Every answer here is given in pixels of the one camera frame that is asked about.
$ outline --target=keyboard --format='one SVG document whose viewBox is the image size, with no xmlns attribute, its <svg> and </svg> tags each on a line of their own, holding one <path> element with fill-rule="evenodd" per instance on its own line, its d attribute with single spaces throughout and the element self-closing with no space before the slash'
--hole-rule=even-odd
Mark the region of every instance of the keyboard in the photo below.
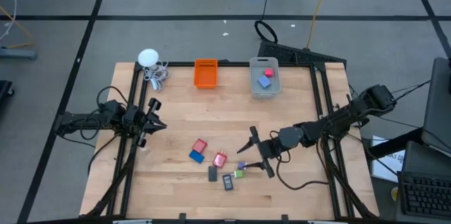
<svg viewBox="0 0 451 224">
<path fill-rule="evenodd" d="M 285 45 L 274 44 L 272 42 L 261 41 L 259 57 L 274 57 L 277 58 L 278 62 L 295 62 L 306 63 L 306 62 L 340 62 L 345 64 L 346 60 L 341 58 L 335 58 L 332 56 L 327 56 L 323 54 L 318 54 L 311 52 L 308 49 L 296 49 Z"/>
<path fill-rule="evenodd" d="M 398 183 L 404 214 L 451 220 L 451 177 L 398 172 Z"/>
</svg>

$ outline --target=wooden table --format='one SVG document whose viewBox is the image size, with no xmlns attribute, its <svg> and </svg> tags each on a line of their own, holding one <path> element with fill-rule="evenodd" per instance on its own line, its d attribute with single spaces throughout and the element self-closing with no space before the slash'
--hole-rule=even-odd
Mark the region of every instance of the wooden table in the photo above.
<svg viewBox="0 0 451 224">
<path fill-rule="evenodd" d="M 117 63 L 114 71 L 111 85 L 125 96 L 130 89 L 133 65 Z M 333 103 L 346 105 L 349 89 L 343 64 L 327 63 L 326 68 Z M 292 191 L 277 177 L 269 179 L 266 172 L 258 168 L 246 170 L 244 178 L 233 179 L 233 191 L 225 191 L 222 182 L 222 175 L 232 173 L 238 161 L 261 161 L 256 147 L 236 154 L 248 141 L 250 126 L 257 127 L 263 141 L 269 138 L 271 130 L 317 120 L 309 69 L 280 68 L 282 93 L 273 100 L 263 101 L 250 96 L 249 68 L 220 67 L 215 89 L 197 89 L 193 85 L 193 70 L 192 67 L 169 68 L 171 76 L 162 92 L 155 92 L 149 85 L 146 104 L 151 97 L 161 101 L 158 114 L 168 129 L 148 136 L 145 149 L 138 149 L 127 217 L 178 218 L 179 213 L 186 213 L 187 218 L 196 219 L 279 220 L 282 214 L 288 214 L 291 220 L 332 220 L 328 185 L 309 185 Z M 325 109 L 319 73 L 317 78 Z M 109 99 L 121 100 L 113 90 Z M 356 129 L 350 133 L 359 137 Z M 97 148 L 112 135 L 112 132 L 101 132 Z M 188 156 L 197 138 L 209 144 L 202 164 Z M 105 148 L 92 164 L 81 213 L 87 213 L 111 184 L 119 141 Z M 218 151 L 224 151 L 228 160 L 218 170 L 218 182 L 208 182 L 208 166 Z M 344 138 L 342 151 L 351 187 L 369 210 L 378 215 L 362 143 L 351 137 Z M 290 163 L 280 167 L 281 176 L 289 184 L 327 181 L 315 147 L 305 149 L 299 145 L 291 150 L 291 157 Z M 276 160 L 272 160 L 271 165 L 275 170 Z M 341 212 L 345 215 L 338 183 L 337 187 Z M 122 188 L 118 191 L 115 213 L 119 212 L 121 198 Z"/>
</svg>

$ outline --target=white ball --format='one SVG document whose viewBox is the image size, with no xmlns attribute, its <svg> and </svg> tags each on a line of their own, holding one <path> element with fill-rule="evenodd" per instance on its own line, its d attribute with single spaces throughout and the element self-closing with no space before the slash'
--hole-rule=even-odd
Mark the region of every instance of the white ball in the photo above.
<svg viewBox="0 0 451 224">
<path fill-rule="evenodd" d="M 158 62 L 158 52 L 156 52 L 154 49 L 145 49 L 144 51 L 141 51 L 138 55 L 138 63 L 142 67 L 151 67 Z"/>
</svg>

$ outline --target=pink cube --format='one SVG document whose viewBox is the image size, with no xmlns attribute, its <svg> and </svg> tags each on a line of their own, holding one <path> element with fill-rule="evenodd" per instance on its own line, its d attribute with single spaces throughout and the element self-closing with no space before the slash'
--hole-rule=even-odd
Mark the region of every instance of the pink cube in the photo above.
<svg viewBox="0 0 451 224">
<path fill-rule="evenodd" d="M 267 68 L 265 69 L 265 76 L 266 77 L 273 77 L 274 76 L 274 71 L 272 68 Z"/>
</svg>

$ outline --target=orange bin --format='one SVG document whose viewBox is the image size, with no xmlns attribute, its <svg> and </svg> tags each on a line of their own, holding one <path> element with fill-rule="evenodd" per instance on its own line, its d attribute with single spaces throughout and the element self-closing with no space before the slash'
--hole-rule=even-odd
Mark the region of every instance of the orange bin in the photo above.
<svg viewBox="0 0 451 224">
<path fill-rule="evenodd" d="M 196 59 L 194 62 L 194 85 L 197 88 L 215 88 L 218 84 L 218 60 Z"/>
</svg>

